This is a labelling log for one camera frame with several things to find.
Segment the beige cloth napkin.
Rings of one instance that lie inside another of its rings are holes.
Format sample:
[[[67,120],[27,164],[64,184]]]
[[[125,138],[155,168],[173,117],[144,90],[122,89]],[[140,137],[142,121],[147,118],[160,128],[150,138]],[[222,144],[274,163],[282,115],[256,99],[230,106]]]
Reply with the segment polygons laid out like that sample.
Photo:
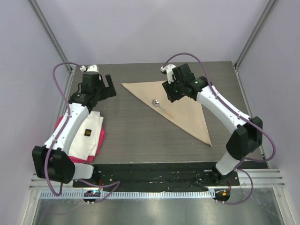
[[[212,146],[202,105],[188,97],[183,97],[179,101],[171,103],[167,99],[162,83],[163,81],[134,82],[122,83],[121,85],[161,116],[199,141]],[[159,101],[160,105],[171,112],[175,118],[172,118],[160,108],[155,107],[152,104],[152,100],[154,99]]]

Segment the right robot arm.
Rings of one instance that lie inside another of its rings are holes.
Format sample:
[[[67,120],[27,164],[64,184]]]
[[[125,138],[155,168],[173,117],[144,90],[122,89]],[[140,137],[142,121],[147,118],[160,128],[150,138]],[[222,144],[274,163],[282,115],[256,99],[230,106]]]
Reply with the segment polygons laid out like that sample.
[[[188,97],[209,109],[228,129],[231,137],[226,144],[226,153],[213,166],[211,182],[223,185],[238,164],[262,144],[260,129],[263,122],[259,117],[250,118],[239,111],[218,93],[206,77],[198,78],[188,64],[169,64],[160,69],[167,80],[162,86],[170,102]]]

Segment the spoon with wooden handle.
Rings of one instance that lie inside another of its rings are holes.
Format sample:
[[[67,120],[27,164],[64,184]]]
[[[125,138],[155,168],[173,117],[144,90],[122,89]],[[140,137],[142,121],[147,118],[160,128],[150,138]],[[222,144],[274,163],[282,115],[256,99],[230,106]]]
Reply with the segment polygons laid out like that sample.
[[[152,100],[152,104],[155,106],[155,107],[158,107],[160,108],[161,110],[163,110],[166,114],[168,114],[169,116],[171,116],[172,118],[175,118],[175,116],[169,112],[168,110],[166,110],[165,108],[163,108],[161,105],[160,105],[160,102],[157,101],[156,99]]]

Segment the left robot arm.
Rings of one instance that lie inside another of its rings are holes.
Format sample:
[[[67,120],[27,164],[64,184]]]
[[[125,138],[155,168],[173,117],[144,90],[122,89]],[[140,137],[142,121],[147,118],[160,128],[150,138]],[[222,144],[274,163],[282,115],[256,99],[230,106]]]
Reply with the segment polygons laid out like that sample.
[[[116,96],[110,75],[88,74],[82,76],[80,92],[73,93],[61,122],[43,146],[35,146],[32,158],[36,175],[68,184],[83,179],[89,187],[95,187],[100,176],[94,167],[85,163],[74,163],[68,156],[71,143],[79,127],[99,101]]]

